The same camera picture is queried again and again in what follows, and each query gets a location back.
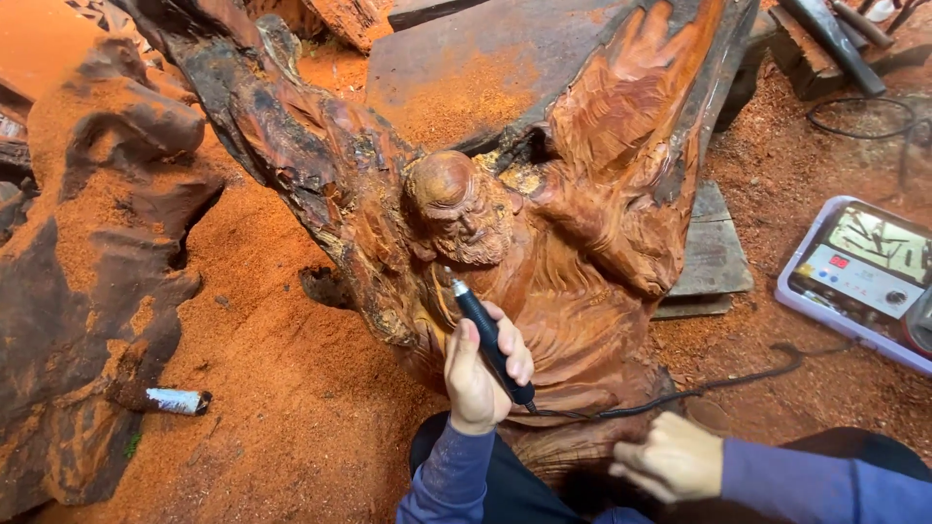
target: carved beard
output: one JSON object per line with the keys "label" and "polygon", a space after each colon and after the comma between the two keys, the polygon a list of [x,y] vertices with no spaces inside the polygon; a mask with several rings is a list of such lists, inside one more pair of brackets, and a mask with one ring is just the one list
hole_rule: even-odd
{"label": "carved beard", "polygon": [[500,263],[512,245],[512,203],[507,193],[490,182],[482,183],[487,209],[476,222],[486,234],[473,244],[458,236],[455,239],[433,237],[434,248],[451,260],[463,264],[489,266]]}

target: black cord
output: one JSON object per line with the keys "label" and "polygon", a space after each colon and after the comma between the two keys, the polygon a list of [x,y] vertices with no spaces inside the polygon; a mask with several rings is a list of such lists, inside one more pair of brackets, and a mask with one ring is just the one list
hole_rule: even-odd
{"label": "black cord", "polygon": [[820,352],[801,352],[799,348],[789,342],[777,342],[773,344],[770,349],[778,352],[783,352],[789,355],[789,363],[783,367],[778,367],[776,369],[768,369],[767,371],[761,371],[760,373],[751,373],[750,375],[745,375],[744,377],[737,377],[735,379],[721,379],[721,380],[711,380],[709,382],[700,384],[694,389],[687,390],[684,392],[676,392],[661,395],[647,404],[635,407],[619,407],[617,409],[609,409],[608,411],[601,411],[594,415],[586,415],[578,411],[557,411],[553,409],[537,409],[537,406],[534,405],[534,402],[528,402],[525,404],[525,408],[532,415],[540,415],[544,417],[569,417],[571,419],[585,419],[585,420],[597,420],[597,419],[620,419],[622,417],[633,417],[635,415],[640,415],[641,413],[646,413],[662,404],[673,400],[679,400],[680,398],[686,398],[689,396],[702,396],[710,390],[716,390],[719,388],[726,388],[737,386],[741,384],[747,384],[755,380],[768,379],[771,377],[778,377],[780,375],[785,375],[790,371],[796,370],[800,365],[802,365],[802,360],[807,357],[813,356],[823,356],[834,354],[838,352],[846,352],[851,348],[855,347],[859,338],[856,338],[852,341],[849,341],[838,348],[831,350],[823,350]]}
{"label": "black cord", "polygon": [[[841,103],[851,103],[851,102],[880,102],[880,103],[891,103],[902,109],[906,110],[908,120],[902,127],[899,129],[883,132],[879,134],[861,134],[852,131],[845,131],[839,128],[833,128],[827,124],[822,123],[816,118],[816,114],[823,107]],[[903,102],[898,100],[892,100],[889,98],[864,98],[864,97],[847,97],[847,98],[837,98],[835,100],[828,100],[825,102],[817,103],[806,113],[806,119],[809,120],[809,123],[816,126],[822,131],[828,131],[834,134],[840,134],[841,136],[847,136],[849,138],[857,138],[858,140],[883,140],[885,138],[893,138],[898,135],[903,135],[903,146],[899,152],[899,168],[897,175],[897,183],[899,185],[899,190],[901,192],[906,191],[906,175],[907,175],[907,166],[906,161],[908,156],[908,151],[910,144],[915,142],[920,147],[932,147],[932,118],[922,117],[916,115],[915,110],[906,105]],[[925,126],[925,137],[920,137],[917,133],[920,129]]]}

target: black pants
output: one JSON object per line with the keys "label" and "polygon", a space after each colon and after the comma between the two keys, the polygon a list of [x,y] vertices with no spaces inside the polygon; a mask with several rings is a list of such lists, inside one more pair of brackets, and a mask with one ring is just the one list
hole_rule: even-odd
{"label": "black pants", "polygon": [[[446,427],[449,412],[437,413],[420,425],[411,443],[411,476],[431,456],[434,443]],[[790,442],[781,448],[796,449],[841,459],[860,459],[869,464],[895,471],[927,482],[932,475],[911,449],[896,440],[858,428],[833,428]],[[572,483],[577,492],[587,492],[594,500],[579,501],[574,497],[574,507],[582,503],[591,511],[594,504],[602,504],[605,487],[613,486],[610,494],[614,505],[635,507],[654,520],[663,522],[748,522],[749,515],[736,504],[712,502],[698,503],[680,508],[669,514],[661,511],[659,504],[645,505],[645,498],[630,487],[619,487],[617,479],[605,475],[600,479],[602,486],[592,484],[581,489],[580,483]],[[484,502],[484,524],[533,522],[535,524],[569,524],[586,520],[561,500],[539,478],[534,476],[497,434],[492,448],[492,459],[486,476],[487,494]]]}

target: handheld engraving pen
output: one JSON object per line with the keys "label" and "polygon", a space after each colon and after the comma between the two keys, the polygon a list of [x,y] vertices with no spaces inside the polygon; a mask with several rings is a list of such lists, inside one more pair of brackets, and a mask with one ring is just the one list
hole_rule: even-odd
{"label": "handheld engraving pen", "polygon": [[501,387],[504,388],[508,396],[512,398],[515,404],[524,406],[529,412],[534,413],[537,408],[534,406],[534,385],[528,382],[524,386],[519,386],[505,369],[505,360],[507,357],[499,350],[499,327],[488,311],[476,298],[473,291],[461,280],[453,279],[453,296],[457,300],[457,305],[462,311],[463,316],[475,323],[479,331],[479,349],[486,358],[488,366],[492,373],[498,379]]}

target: black wire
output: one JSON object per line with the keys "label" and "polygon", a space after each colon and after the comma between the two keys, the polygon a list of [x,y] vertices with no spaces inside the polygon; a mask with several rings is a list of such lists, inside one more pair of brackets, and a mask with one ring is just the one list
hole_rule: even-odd
{"label": "black wire", "polygon": [[[880,103],[891,103],[902,109],[906,110],[908,120],[902,127],[899,129],[883,132],[880,134],[861,134],[853,131],[846,131],[839,128],[833,128],[830,125],[827,125],[816,118],[816,114],[823,107],[841,103],[851,103],[851,102],[880,102]],[[899,167],[897,174],[897,183],[899,185],[899,190],[901,192],[906,191],[906,175],[908,172],[907,169],[907,159],[909,158],[908,152],[910,144],[916,143],[920,147],[932,147],[932,118],[922,117],[919,118],[916,115],[916,112],[899,100],[893,100],[889,98],[864,98],[864,97],[846,97],[846,98],[837,98],[835,100],[827,100],[825,102],[817,103],[806,113],[806,119],[809,120],[809,123],[816,126],[822,131],[828,131],[834,134],[840,134],[841,136],[847,136],[849,138],[857,138],[858,140],[883,140],[886,138],[893,138],[898,135],[903,135],[903,146],[899,152]],[[925,138],[919,137],[917,132],[925,126]]]}
{"label": "black wire", "polygon": [[802,360],[807,357],[813,356],[823,356],[834,354],[838,352],[846,352],[851,348],[855,347],[859,338],[856,338],[850,342],[843,344],[838,348],[831,350],[823,350],[820,352],[801,352],[799,348],[790,342],[777,342],[771,345],[770,349],[778,352],[783,352],[789,355],[789,363],[783,367],[778,367],[775,369],[768,369],[767,371],[761,371],[760,373],[751,373],[750,375],[745,375],[744,377],[737,377],[735,379],[721,379],[721,380],[711,380],[696,386],[694,389],[687,390],[684,392],[669,393],[665,395],[658,396],[657,398],[651,400],[647,404],[635,407],[619,407],[617,409],[609,409],[608,411],[601,411],[594,415],[586,415],[585,413],[580,413],[578,411],[557,411],[553,409],[537,409],[537,406],[534,405],[534,402],[528,402],[525,404],[525,408],[532,415],[540,415],[544,417],[569,417],[571,419],[585,419],[585,420],[597,420],[597,419],[619,419],[622,417],[633,417],[635,415],[640,415],[641,413],[646,413],[662,404],[667,402],[679,400],[680,398],[686,398],[689,396],[702,396],[710,390],[716,390],[719,388],[726,388],[737,386],[740,384],[747,384],[755,380],[768,379],[771,377],[778,377],[780,375],[785,375],[790,371],[794,371],[802,365]]}

